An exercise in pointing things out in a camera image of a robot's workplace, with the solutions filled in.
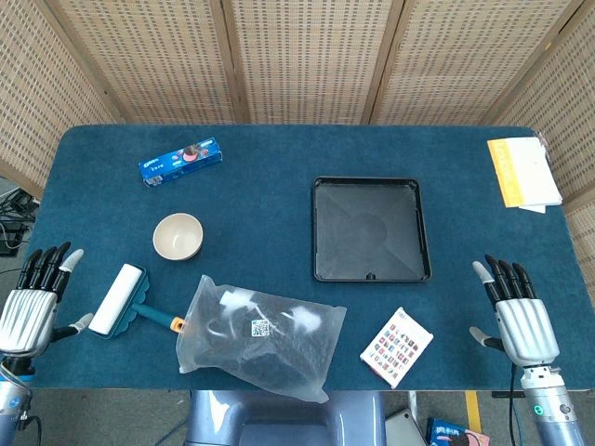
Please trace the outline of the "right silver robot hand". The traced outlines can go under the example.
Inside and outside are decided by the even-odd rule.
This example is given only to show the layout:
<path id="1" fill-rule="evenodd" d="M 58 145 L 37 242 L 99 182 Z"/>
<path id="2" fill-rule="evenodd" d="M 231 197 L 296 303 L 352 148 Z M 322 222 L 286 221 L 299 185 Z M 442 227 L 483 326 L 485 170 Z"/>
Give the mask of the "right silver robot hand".
<path id="1" fill-rule="evenodd" d="M 528 368 L 548 366 L 560 354 L 545 304 L 518 263 L 486 256 L 472 268 L 483 284 L 499 330 L 498 336 L 470 327 L 473 339 L 485 348 L 506 353 L 512 363 Z"/>

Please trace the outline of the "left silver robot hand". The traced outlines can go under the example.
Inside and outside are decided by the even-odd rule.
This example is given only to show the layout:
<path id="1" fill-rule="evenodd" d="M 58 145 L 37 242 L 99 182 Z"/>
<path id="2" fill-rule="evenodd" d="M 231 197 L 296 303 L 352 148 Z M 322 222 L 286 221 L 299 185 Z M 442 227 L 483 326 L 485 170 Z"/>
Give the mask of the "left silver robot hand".
<path id="1" fill-rule="evenodd" d="M 72 253 L 71 244 L 37 249 L 20 270 L 1 313 L 1 354 L 9 358 L 34 358 L 51 343 L 84 331 L 93 319 L 91 313 L 66 326 L 55 321 L 65 289 L 74 268 L 84 255 Z"/>

